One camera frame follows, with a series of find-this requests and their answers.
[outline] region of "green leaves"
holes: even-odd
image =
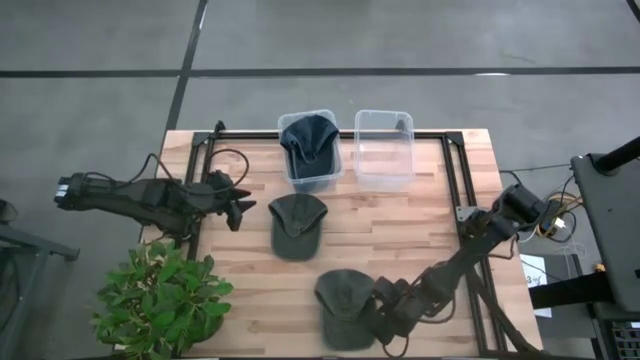
[[[97,293],[106,306],[90,321],[96,338],[126,346],[127,357],[167,360],[213,335],[231,305],[233,286],[212,275],[214,260],[185,260],[173,243],[130,250],[129,263],[107,274]]]

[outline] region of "wooden table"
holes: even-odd
[[[485,129],[461,131],[479,206],[489,207],[502,191],[489,133]],[[192,131],[169,131],[166,135],[162,161],[177,178],[184,178],[192,135]],[[416,140],[416,176],[402,193],[360,192],[353,171],[353,141],[343,140],[341,146],[344,176],[335,189],[316,194],[329,208],[318,253],[310,261],[292,263],[274,256],[270,248],[272,218],[267,205],[293,192],[283,176],[279,143],[216,141],[215,149],[234,148],[249,158],[251,169],[239,188],[251,191],[250,199],[258,204],[245,213],[238,232],[231,232],[223,217],[209,216],[203,222],[198,259],[213,256],[213,273],[235,287],[225,297],[233,307],[222,329],[184,356],[385,357],[377,342],[364,351],[328,349],[321,338],[321,309],[313,288],[319,275],[338,268],[356,269],[374,279],[385,276],[392,281],[401,277],[411,281],[425,267],[448,259],[458,249],[442,146],[439,141]],[[214,158],[212,167],[237,179],[244,163],[236,154],[222,153]],[[457,163],[456,169],[457,178],[462,179]],[[458,186],[466,200],[461,180]],[[143,238],[157,235],[157,230],[146,229]],[[508,243],[495,252],[508,254]],[[541,348],[519,258],[491,259],[490,264],[500,305],[527,340]],[[462,280],[451,321],[418,324],[411,333],[407,356],[477,355],[466,292]],[[493,344],[488,312],[486,308],[482,312],[489,344]],[[399,353],[403,346],[404,340],[396,338],[388,349]]]

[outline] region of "concrete floor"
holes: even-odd
[[[197,4],[5,0],[0,70],[179,69]],[[638,66],[638,39],[624,0],[210,0],[193,67]],[[107,213],[63,212],[52,199],[58,177],[75,171],[134,174],[160,149],[176,81],[0,79],[0,198],[20,210],[16,227],[81,248],[76,263],[51,261],[20,359],[109,351],[87,323],[93,293],[140,227]],[[419,128],[489,128],[500,167],[521,168],[637,136],[638,94],[640,75],[191,79],[177,128],[224,120],[231,129],[271,129],[283,113],[317,108],[352,128],[359,109],[405,110]],[[541,196],[568,176],[521,174]],[[575,239],[589,270],[599,255],[579,219]],[[557,249],[541,240],[522,251]],[[545,339],[553,353],[580,348],[574,343]]]

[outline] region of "plastic container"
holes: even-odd
[[[305,116],[309,115],[320,115],[329,119],[331,122],[336,124],[336,117],[329,110],[313,110],[313,111],[305,111],[299,112],[295,114],[284,114],[278,119],[278,135],[279,138],[282,137],[282,131],[287,128],[287,126],[293,124],[294,122],[302,119]],[[287,182],[293,185],[293,188],[296,192],[301,193],[314,193],[322,190],[331,189],[338,179],[344,175],[344,168],[342,166],[342,156],[340,152],[340,135],[338,134],[333,140],[333,160],[334,160],[334,172],[332,174],[323,175],[323,176],[314,176],[302,179],[294,179],[292,177],[291,172],[291,164],[288,161],[288,156],[286,150],[282,149],[285,154],[285,169],[284,175],[287,179]]]
[[[402,191],[414,171],[413,118],[406,112],[356,114],[355,173],[367,191]]]

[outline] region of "paper sheet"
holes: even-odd
[[[534,287],[539,285],[547,284],[547,275],[544,273],[547,270],[544,267],[544,258],[539,256],[531,256],[531,255],[520,255],[520,259],[527,264],[533,265],[539,268],[540,271],[536,268],[533,268],[524,262],[522,263],[522,268],[524,269],[524,276],[527,279],[527,287]],[[542,317],[551,317],[551,308],[546,309],[537,309],[533,311],[536,316]]]

